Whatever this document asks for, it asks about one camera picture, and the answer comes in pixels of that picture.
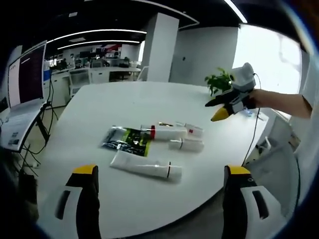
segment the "bottle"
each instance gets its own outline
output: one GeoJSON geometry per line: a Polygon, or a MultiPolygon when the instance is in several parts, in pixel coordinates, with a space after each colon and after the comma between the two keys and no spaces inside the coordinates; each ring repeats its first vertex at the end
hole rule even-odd
{"type": "Polygon", "coordinates": [[[184,138],[187,136],[187,129],[178,126],[162,126],[162,125],[142,125],[141,133],[151,136],[151,139],[170,140],[175,138],[184,138]]]}

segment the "white cabinet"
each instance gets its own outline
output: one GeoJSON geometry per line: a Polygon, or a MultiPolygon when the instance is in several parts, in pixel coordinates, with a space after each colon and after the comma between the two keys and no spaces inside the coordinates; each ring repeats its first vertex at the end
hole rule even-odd
{"type": "Polygon", "coordinates": [[[69,76],[65,75],[53,75],[51,77],[52,86],[50,93],[50,81],[47,80],[43,83],[44,88],[44,98],[47,99],[50,94],[50,99],[52,106],[61,107],[65,106],[70,100],[70,92],[69,92],[69,76]]]}
{"type": "Polygon", "coordinates": [[[91,70],[92,84],[101,84],[109,82],[110,71],[108,70],[91,70]]]}

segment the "white tube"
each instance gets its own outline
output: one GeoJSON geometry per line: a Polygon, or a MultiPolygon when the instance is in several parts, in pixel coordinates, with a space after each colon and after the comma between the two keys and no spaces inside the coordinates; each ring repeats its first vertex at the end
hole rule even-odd
{"type": "Polygon", "coordinates": [[[110,167],[161,178],[181,178],[181,167],[179,166],[172,166],[170,162],[163,163],[120,150],[113,158],[110,167]]]}
{"type": "Polygon", "coordinates": [[[185,150],[192,152],[201,152],[204,149],[203,141],[199,139],[180,138],[170,140],[168,143],[170,149],[185,150]]]}
{"type": "Polygon", "coordinates": [[[142,125],[141,132],[147,133],[151,139],[170,140],[175,138],[184,138],[187,136],[185,127],[168,127],[162,125],[142,125]]]}

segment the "human arm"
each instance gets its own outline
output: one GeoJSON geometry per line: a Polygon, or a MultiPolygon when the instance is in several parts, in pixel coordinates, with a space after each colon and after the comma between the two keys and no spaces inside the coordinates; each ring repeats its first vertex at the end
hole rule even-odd
{"type": "Polygon", "coordinates": [[[272,108],[292,116],[310,118],[312,107],[308,101],[299,94],[281,94],[272,91],[255,89],[251,92],[257,108],[272,108]]]}

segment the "potted plant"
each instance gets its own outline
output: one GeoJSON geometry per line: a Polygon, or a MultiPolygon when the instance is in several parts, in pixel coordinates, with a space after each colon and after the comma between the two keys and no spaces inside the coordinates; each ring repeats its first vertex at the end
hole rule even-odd
{"type": "Polygon", "coordinates": [[[219,95],[231,88],[229,74],[222,68],[217,68],[221,73],[219,76],[210,75],[205,77],[210,96],[219,95]]]}

